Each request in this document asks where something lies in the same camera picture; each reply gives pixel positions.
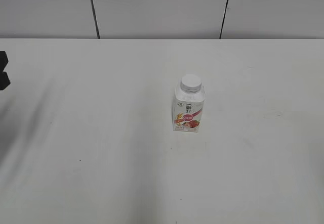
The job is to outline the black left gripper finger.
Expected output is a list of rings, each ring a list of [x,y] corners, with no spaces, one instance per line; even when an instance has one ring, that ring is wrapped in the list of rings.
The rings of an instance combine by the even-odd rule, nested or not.
[[[5,90],[10,84],[10,79],[5,71],[9,60],[5,51],[0,51],[0,90]]]

